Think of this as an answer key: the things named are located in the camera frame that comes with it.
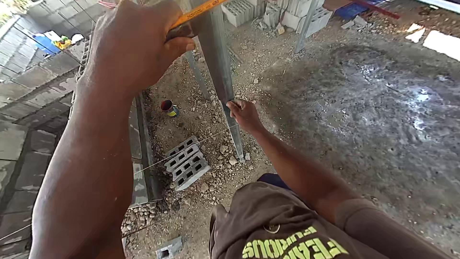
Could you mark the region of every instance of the metal post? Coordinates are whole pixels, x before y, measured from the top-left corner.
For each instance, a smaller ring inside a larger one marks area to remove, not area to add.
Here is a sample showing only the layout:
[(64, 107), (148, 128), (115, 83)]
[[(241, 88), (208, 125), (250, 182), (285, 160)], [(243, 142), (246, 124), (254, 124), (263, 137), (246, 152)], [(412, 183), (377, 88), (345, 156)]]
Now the metal post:
[(235, 98), (231, 81), (231, 70), (227, 43), (224, 34), (224, 17), (220, 6), (200, 15), (200, 40), (203, 55), (205, 57), (209, 74), (213, 80), (217, 97), (222, 105), (227, 126), (235, 145), (238, 158), (244, 157), (243, 142), (240, 134), (240, 127), (234, 118), (230, 117), (230, 110), (225, 105)]
[(185, 53), (185, 57), (186, 57), (187, 61), (189, 62), (189, 65), (190, 65), (190, 68), (193, 71), (193, 74), (195, 75), (195, 80), (200, 85), (200, 89), (201, 89), (201, 92), (203, 93), (204, 98), (209, 100), (209, 93), (207, 92), (207, 88), (206, 88), (206, 85), (204, 83), (203, 76), (201, 75), (200, 68), (198, 66), (196, 66), (195, 58), (193, 58), (193, 52), (187, 51)]
[(295, 46), (295, 53), (299, 53), (300, 50), (304, 48), (305, 35), (310, 27), (311, 19), (313, 18), (317, 5), (318, 0), (311, 0), (310, 8), (308, 9), (307, 16), (305, 17), (304, 26), (302, 27), (299, 39), (297, 40), (297, 45)]

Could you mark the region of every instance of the brown shirt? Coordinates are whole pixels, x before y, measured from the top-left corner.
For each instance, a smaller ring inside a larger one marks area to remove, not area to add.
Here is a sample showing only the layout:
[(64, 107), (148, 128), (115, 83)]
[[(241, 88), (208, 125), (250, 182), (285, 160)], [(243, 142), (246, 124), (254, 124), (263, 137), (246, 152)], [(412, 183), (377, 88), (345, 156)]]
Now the brown shirt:
[(292, 191), (253, 182), (233, 196), (230, 211), (214, 208), (212, 259), (448, 259), (365, 199), (336, 210), (334, 225)]

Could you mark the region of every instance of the concrete block wall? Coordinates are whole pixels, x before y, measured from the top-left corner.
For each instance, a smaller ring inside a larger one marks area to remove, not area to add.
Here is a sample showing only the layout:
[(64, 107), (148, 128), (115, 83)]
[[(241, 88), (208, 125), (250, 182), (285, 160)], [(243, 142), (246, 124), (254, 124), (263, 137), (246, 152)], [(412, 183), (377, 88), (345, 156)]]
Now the concrete block wall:
[(44, 31), (54, 30), (70, 38), (76, 33), (88, 36), (93, 21), (107, 10), (98, 0), (40, 0), (29, 8), (27, 15), (45, 28)]
[[(0, 122), (0, 236), (32, 223), (32, 209), (45, 176), (56, 135)], [(31, 244), (27, 227), (0, 241), (0, 258), (26, 258)]]
[(84, 43), (0, 83), (0, 121), (58, 132), (67, 122)]
[(30, 38), (41, 29), (29, 17), (20, 15), (16, 15), (0, 28), (0, 80), (8, 81), (44, 60), (44, 53)]

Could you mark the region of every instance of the yellow object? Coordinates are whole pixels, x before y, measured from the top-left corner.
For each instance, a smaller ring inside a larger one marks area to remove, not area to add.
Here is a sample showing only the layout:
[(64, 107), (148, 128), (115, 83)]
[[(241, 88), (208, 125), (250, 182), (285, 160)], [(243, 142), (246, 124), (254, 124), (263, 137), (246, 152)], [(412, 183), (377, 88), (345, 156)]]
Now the yellow object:
[(222, 4), (223, 2), (225, 2), (227, 0), (209, 0), (209, 1), (206, 1), (205, 3), (201, 4), (200, 6), (198, 6), (197, 8), (194, 8), (192, 11), (186, 13), (186, 14), (183, 14), (179, 17), (179, 19), (177, 19), (176, 23), (174, 23), (170, 29), (173, 29), (173, 28), (176, 28), (177, 26), (185, 23), (186, 21), (188, 20), (191, 20), (195, 17), (197, 17), (198, 15), (206, 12), (207, 10), (213, 8), (214, 6), (217, 6), (217, 5), (220, 5)]
[(170, 116), (170, 117), (174, 117), (174, 116), (176, 116), (176, 114), (177, 114), (177, 113), (176, 113), (175, 111), (172, 111), (172, 112), (170, 112), (170, 113), (166, 113), (166, 115), (168, 115), (168, 116)]

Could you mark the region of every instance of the string line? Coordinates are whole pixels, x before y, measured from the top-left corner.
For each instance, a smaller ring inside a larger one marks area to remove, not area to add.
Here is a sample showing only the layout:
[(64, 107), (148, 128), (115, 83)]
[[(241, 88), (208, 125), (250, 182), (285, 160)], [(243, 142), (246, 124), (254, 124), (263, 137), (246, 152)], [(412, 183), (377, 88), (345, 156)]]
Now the string line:
[[(228, 128), (226, 128), (226, 129), (224, 129), (223, 131), (220, 131), (220, 132), (218, 132), (218, 133), (216, 133), (216, 134), (214, 134), (214, 135), (211, 135), (210, 137), (205, 138), (205, 139), (202, 140), (202, 141), (198, 141), (198, 143), (194, 143), (193, 145), (196, 146), (197, 144), (200, 144), (201, 142), (207, 140), (208, 138), (212, 138), (212, 137), (214, 137), (214, 136), (216, 136), (216, 135), (218, 135), (218, 134), (220, 134), (220, 133), (222, 133), (222, 132), (224, 132), (224, 131), (226, 131), (226, 130), (230, 130), (231, 128), (236, 127), (236, 126), (238, 126), (238, 124), (233, 125), (233, 126), (231, 126), (231, 127), (228, 127)], [(165, 159), (163, 159), (163, 160), (160, 160), (160, 161), (154, 163), (153, 165), (149, 165), (149, 166), (145, 167), (144, 169), (142, 169), (142, 170), (140, 170), (140, 171), (138, 171), (138, 172), (135, 172), (134, 174), (140, 173), (140, 172), (144, 171), (145, 169), (148, 169), (148, 168), (150, 168), (150, 167), (152, 167), (152, 166), (154, 166), (154, 165), (156, 165), (156, 164), (158, 164), (158, 163), (160, 163), (160, 162), (162, 162), (162, 161), (164, 161), (164, 160), (166, 160), (166, 159), (169, 159), (169, 158), (171, 158), (171, 157), (177, 156), (177, 155), (179, 155), (180, 153), (181, 153), (181, 152), (176, 153), (176, 154), (171, 155), (171, 156), (168, 156), (167, 158), (165, 158)]]

